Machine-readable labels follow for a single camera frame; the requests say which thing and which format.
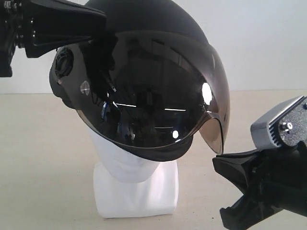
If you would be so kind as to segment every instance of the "black helmet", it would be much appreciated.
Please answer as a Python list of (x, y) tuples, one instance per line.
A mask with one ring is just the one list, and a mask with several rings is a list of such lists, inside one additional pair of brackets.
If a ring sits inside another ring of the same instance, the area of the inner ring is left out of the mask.
[(197, 23), (170, 0), (90, 0), (106, 30), (62, 47), (50, 71), (56, 96), (96, 133), (152, 161), (184, 155), (199, 130), (223, 153), (229, 88)]

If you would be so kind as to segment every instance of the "dark visor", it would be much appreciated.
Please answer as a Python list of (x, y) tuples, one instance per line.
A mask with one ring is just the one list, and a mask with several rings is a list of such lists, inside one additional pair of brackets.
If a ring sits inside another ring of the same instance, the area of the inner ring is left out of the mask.
[[(172, 33), (126, 32), (63, 47), (57, 57), (56, 81), (83, 121), (104, 138), (160, 149), (199, 130), (223, 153), (228, 84), (209, 44)], [(67, 61), (71, 68), (61, 75)]]

